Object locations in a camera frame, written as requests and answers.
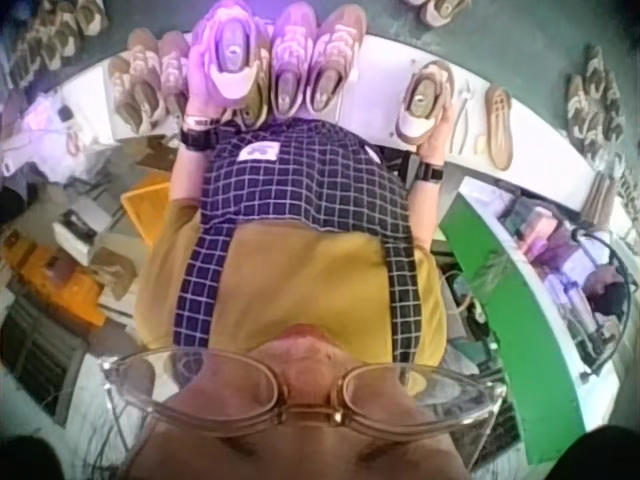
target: yellow crate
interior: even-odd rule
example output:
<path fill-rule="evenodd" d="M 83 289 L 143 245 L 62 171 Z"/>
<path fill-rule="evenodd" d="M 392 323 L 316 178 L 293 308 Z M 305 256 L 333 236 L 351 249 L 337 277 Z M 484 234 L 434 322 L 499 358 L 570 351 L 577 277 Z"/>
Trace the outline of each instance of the yellow crate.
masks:
<path fill-rule="evenodd" d="M 169 174 L 152 172 L 120 197 L 122 206 L 149 246 L 153 245 L 169 208 Z"/>

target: glasses frame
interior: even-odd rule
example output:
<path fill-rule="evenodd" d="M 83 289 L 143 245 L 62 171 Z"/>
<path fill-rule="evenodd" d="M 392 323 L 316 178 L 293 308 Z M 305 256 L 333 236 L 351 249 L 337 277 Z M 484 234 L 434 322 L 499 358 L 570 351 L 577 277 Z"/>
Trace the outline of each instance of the glasses frame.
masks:
<path fill-rule="evenodd" d="M 153 400 L 136 390 L 123 384 L 119 374 L 127 363 L 132 359 L 146 359 L 151 355 L 172 353 L 172 352 L 192 352 L 203 354 L 216 354 L 250 363 L 262 370 L 271 380 L 274 387 L 274 399 L 260 412 L 235 419 L 211 419 L 195 417 L 187 413 L 180 412 L 172 407 Z M 350 404 L 345 393 L 346 385 L 355 375 L 382 366 L 394 365 L 400 368 L 419 369 L 437 373 L 445 378 L 457 382 L 474 386 L 487 394 L 491 400 L 487 405 L 471 409 L 463 415 L 448 421 L 436 420 L 425 422 L 421 425 L 389 425 L 387 423 L 374 420 L 358 411 Z M 429 438 L 442 433 L 450 433 L 456 430 L 467 428 L 484 420 L 489 420 L 491 425 L 500 408 L 502 399 L 506 393 L 506 386 L 500 383 L 487 382 L 485 384 L 476 382 L 464 375 L 452 372 L 439 367 L 428 367 L 408 363 L 376 363 L 354 367 L 347 371 L 335 385 L 331 395 L 331 405 L 300 405 L 288 404 L 287 390 L 278 378 L 278 375 L 264 363 L 249 356 L 224 350 L 209 350 L 194 347 L 169 347 L 149 350 L 143 353 L 127 355 L 121 358 L 106 357 L 99 360 L 100 369 L 105 376 L 105 390 L 108 397 L 108 407 L 117 422 L 117 412 L 114 403 L 114 390 L 120 395 L 127 405 L 134 406 L 148 415 L 160 417 L 163 421 L 178 427 L 187 427 L 200 433 L 205 433 L 215 437 L 237 437 L 249 435 L 266 430 L 270 427 L 285 425 L 290 423 L 303 425 L 325 425 L 332 427 L 346 427 L 368 437 L 397 441 L 410 442 Z"/>

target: wristwatch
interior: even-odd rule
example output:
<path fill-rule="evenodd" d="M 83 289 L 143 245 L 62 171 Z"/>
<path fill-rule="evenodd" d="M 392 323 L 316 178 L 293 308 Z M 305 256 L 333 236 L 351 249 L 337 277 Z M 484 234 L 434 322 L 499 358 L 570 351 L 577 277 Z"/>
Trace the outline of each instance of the wristwatch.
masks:
<path fill-rule="evenodd" d="M 218 144 L 216 118 L 193 117 L 186 115 L 180 130 L 180 141 L 192 152 L 206 152 L 213 150 Z"/>
<path fill-rule="evenodd" d="M 430 163 L 420 162 L 418 169 L 416 170 L 416 180 L 420 180 L 422 182 L 439 184 L 443 177 L 443 168 Z"/>

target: plaid apron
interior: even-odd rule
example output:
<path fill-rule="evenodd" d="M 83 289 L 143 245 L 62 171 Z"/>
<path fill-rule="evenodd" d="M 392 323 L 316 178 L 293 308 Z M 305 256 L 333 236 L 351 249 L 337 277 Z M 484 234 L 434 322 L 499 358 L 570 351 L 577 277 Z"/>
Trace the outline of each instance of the plaid apron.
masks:
<path fill-rule="evenodd" d="M 343 128 L 294 119 L 258 131 L 218 127 L 205 172 L 202 233 L 178 297 L 174 344 L 207 347 L 224 261 L 238 224 L 289 219 L 326 232 L 363 232 L 384 248 L 393 361 L 412 362 L 422 328 L 408 202 L 402 182 Z"/>

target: eyeglasses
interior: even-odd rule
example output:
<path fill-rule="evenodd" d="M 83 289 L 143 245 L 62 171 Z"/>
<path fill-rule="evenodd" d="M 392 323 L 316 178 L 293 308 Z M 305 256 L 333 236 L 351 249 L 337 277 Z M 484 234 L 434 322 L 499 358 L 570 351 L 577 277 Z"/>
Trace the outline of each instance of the eyeglasses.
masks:
<path fill-rule="evenodd" d="M 468 466 L 506 392 L 502 384 L 441 368 L 369 364 L 345 373 L 326 405 L 297 405 L 269 366 L 235 353 L 174 347 L 99 364 L 116 421 L 114 394 L 162 421 L 217 437 L 304 424 L 410 442 L 470 429 L 478 441 L 465 441 L 473 444 L 466 452 L 458 449 Z"/>

